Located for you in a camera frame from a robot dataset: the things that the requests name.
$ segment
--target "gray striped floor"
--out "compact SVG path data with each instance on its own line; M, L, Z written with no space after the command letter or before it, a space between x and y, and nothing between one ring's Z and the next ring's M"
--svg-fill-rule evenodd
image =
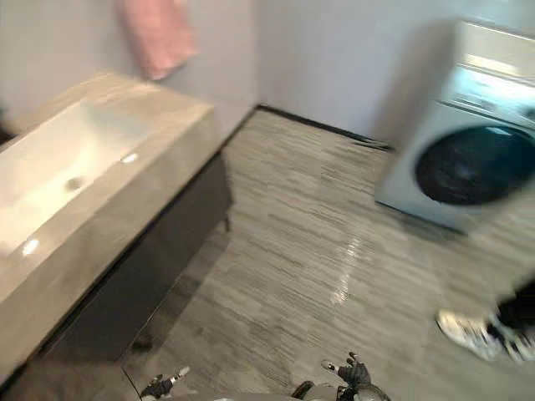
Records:
M532 199L459 236L374 203L388 157L256 113L227 149L233 232L160 310L161 346L125 360L135 382L188 364L189 388L288 394L337 383L319 361L353 349L392 399L535 399L535 364L484 363L433 321L439 307L489 313L535 266Z

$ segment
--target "front-loading washer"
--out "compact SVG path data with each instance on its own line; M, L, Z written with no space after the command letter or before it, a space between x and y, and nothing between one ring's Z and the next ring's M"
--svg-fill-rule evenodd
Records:
M533 184L535 40L461 23L455 67L375 199L468 232Z

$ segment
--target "pink towel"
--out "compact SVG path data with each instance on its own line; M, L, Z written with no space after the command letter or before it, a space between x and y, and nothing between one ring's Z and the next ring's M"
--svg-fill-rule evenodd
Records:
M149 79L162 79L196 49L183 0L124 0L127 25L140 66Z

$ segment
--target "sneaker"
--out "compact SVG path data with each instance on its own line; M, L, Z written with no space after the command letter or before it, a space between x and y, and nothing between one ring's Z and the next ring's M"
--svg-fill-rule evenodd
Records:
M517 335L515 338L508 338L504 347L516 363L535 361L535 338L533 336Z
M470 349L486 361L493 361L503 349L500 341L488 333L485 319L471 319L441 310L436 315L436 322L452 342Z

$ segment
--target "white sink basin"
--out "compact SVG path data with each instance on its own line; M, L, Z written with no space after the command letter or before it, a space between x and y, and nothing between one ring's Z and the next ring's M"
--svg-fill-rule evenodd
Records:
M65 109L0 153L0 255L131 151L148 130L88 102Z

